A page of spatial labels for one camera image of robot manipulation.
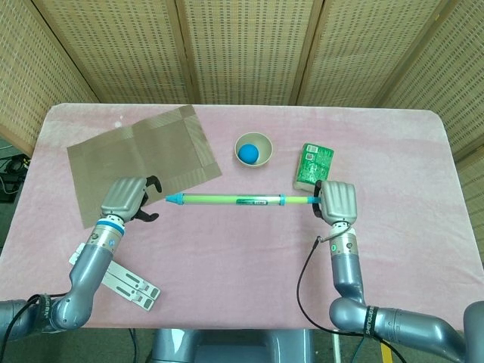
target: green box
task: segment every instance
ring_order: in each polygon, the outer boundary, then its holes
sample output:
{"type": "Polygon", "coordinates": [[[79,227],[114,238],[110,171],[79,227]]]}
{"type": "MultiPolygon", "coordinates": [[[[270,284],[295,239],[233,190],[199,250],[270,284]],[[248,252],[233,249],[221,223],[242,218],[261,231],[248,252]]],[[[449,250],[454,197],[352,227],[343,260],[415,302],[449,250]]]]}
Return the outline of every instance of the green box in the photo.
{"type": "Polygon", "coordinates": [[[326,180],[334,151],[316,144],[306,143],[302,147],[297,167],[294,188],[313,192],[317,180],[326,180]]]}

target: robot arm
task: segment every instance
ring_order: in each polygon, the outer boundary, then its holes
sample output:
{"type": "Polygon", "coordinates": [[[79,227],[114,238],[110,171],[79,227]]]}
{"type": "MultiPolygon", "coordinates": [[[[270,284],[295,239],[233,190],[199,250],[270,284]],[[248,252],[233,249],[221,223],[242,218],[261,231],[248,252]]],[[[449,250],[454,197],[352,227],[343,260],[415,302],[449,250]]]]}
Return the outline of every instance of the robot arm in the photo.
{"type": "Polygon", "coordinates": [[[435,316],[367,306],[356,233],[354,228],[349,228],[356,220],[355,187],[338,181],[323,181],[317,183],[315,196],[321,197],[322,208],[313,204],[313,210],[317,217],[332,226],[330,235],[346,230],[330,241],[333,282],[341,295],[330,306],[330,319],[336,327],[430,352],[454,362],[484,361],[484,302],[467,307],[465,340],[450,324],[435,316]]]}
{"type": "MultiPolygon", "coordinates": [[[[94,294],[113,259],[124,224],[132,219],[152,222],[158,215],[141,210],[147,201],[146,189],[155,185],[161,192],[157,177],[120,178],[114,182],[101,206],[101,218],[96,223],[69,277],[72,287],[60,299],[51,301],[41,296],[39,304],[30,306],[16,321],[9,339],[15,340],[34,331],[54,332],[83,326],[92,312],[94,294]]],[[[0,303],[0,337],[5,335],[12,318],[25,305],[23,300],[0,303]]]]}

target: brown placemat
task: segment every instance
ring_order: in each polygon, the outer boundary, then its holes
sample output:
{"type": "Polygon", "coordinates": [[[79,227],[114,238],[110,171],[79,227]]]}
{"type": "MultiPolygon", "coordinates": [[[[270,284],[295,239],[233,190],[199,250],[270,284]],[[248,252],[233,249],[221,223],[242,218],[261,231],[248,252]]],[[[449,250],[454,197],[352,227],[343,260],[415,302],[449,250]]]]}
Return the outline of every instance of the brown placemat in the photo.
{"type": "Polygon", "coordinates": [[[148,190],[151,203],[222,174],[192,106],[105,132],[68,147],[67,153],[86,228],[98,220],[117,178],[156,175],[163,193],[148,190]]]}

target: pen label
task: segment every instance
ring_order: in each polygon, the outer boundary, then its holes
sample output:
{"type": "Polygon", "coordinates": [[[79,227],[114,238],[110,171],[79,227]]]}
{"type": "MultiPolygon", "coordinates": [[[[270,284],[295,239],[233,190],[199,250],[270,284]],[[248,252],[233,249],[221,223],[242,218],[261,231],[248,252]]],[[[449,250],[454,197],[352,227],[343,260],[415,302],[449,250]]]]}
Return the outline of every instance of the pen label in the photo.
{"type": "Polygon", "coordinates": [[[249,206],[267,206],[268,201],[267,200],[260,200],[260,199],[237,199],[235,201],[235,204],[240,204],[240,205],[249,205],[249,206]]]}

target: white bowl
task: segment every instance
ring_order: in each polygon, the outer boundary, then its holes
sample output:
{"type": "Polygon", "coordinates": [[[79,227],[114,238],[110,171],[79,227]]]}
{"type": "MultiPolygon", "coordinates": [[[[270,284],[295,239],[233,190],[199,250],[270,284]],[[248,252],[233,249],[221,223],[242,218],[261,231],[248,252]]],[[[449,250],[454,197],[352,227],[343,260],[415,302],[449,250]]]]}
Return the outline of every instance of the white bowl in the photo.
{"type": "Polygon", "coordinates": [[[259,166],[264,165],[271,159],[272,156],[272,143],[271,140],[264,134],[260,132],[248,132],[247,134],[243,134],[242,136],[237,139],[234,146],[235,157],[245,166],[249,166],[250,168],[257,168],[259,166]],[[257,158],[254,164],[247,164],[242,161],[239,157],[239,149],[243,147],[245,144],[252,144],[257,147],[259,150],[259,157],[257,158]]]}

